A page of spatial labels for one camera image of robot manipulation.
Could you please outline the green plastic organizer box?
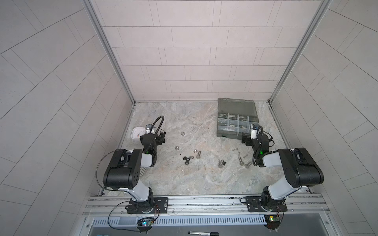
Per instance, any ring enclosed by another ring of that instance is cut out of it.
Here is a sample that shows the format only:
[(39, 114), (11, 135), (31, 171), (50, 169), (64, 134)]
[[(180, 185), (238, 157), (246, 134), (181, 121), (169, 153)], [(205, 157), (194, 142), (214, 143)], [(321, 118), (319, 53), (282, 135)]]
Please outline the green plastic organizer box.
[(242, 139), (259, 127), (256, 103), (253, 100), (218, 99), (217, 137)]

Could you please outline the thick silver hex bolt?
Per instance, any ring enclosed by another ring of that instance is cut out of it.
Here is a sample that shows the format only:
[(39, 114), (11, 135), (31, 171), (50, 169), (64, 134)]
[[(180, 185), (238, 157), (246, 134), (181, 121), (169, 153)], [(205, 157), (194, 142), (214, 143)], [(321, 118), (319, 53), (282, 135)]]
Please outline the thick silver hex bolt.
[(245, 168), (249, 168), (251, 165), (253, 165), (253, 162), (251, 161), (251, 162), (249, 162), (249, 163), (247, 163), (247, 164), (245, 164)]

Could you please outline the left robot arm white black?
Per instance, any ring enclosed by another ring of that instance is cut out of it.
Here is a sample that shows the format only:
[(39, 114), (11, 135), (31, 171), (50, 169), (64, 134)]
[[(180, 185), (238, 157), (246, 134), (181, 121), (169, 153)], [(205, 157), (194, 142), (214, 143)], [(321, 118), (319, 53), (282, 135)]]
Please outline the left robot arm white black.
[(150, 129), (139, 139), (141, 149), (117, 149), (110, 152), (112, 157), (103, 176), (103, 184), (99, 186), (108, 191), (126, 192), (132, 198), (131, 211), (151, 212), (154, 207), (152, 189), (140, 180), (142, 167), (153, 167), (157, 162), (157, 147), (165, 142), (165, 132), (161, 130), (164, 116), (159, 116), (152, 128), (160, 122), (156, 130)]

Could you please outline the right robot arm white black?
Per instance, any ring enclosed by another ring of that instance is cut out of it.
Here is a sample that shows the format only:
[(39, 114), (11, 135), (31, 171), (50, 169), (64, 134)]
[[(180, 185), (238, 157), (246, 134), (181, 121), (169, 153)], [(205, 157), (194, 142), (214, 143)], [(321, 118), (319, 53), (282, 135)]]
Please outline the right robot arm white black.
[(263, 127), (242, 133), (241, 142), (253, 148), (252, 164), (261, 168), (282, 167), (284, 176), (276, 183), (264, 187), (258, 200), (246, 198), (245, 203), (260, 206), (264, 211), (285, 211), (284, 200), (302, 187), (312, 187), (324, 182), (324, 174), (309, 152), (304, 148), (282, 148), (270, 151), (273, 137)]

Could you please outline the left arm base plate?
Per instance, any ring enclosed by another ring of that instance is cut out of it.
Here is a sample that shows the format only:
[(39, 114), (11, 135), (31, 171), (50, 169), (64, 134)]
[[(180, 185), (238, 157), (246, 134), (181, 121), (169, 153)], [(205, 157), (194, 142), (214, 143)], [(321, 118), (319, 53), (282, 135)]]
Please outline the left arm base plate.
[(152, 214), (167, 213), (168, 198), (153, 197), (146, 201), (138, 202), (130, 199), (129, 204), (125, 207), (127, 214)]

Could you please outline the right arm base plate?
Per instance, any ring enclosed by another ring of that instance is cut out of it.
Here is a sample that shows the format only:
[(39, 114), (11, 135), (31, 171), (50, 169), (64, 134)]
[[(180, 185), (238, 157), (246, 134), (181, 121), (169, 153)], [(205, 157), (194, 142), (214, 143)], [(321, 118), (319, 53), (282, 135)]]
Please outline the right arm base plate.
[(248, 208), (248, 212), (286, 212), (287, 206), (284, 200), (273, 200), (270, 197), (247, 196), (240, 201)]

